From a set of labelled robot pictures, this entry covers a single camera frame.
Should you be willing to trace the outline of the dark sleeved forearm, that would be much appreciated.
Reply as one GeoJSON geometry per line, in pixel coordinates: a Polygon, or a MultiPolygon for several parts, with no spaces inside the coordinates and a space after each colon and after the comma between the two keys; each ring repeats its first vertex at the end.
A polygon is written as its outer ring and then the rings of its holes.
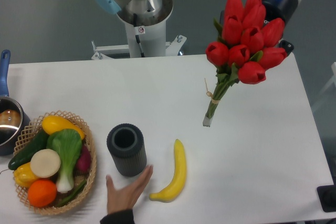
{"type": "Polygon", "coordinates": [[[133,210],[127,209],[123,211],[107,214],[100,220],[101,224],[135,224],[133,210]]]}

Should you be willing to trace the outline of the person's bare hand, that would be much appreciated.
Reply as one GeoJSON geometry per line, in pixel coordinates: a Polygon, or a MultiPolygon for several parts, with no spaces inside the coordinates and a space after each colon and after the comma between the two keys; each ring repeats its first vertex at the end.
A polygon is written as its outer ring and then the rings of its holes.
{"type": "Polygon", "coordinates": [[[112,177],[106,175],[107,214],[132,209],[144,192],[152,174],[153,165],[149,165],[134,182],[121,189],[116,189],[112,177]]]}

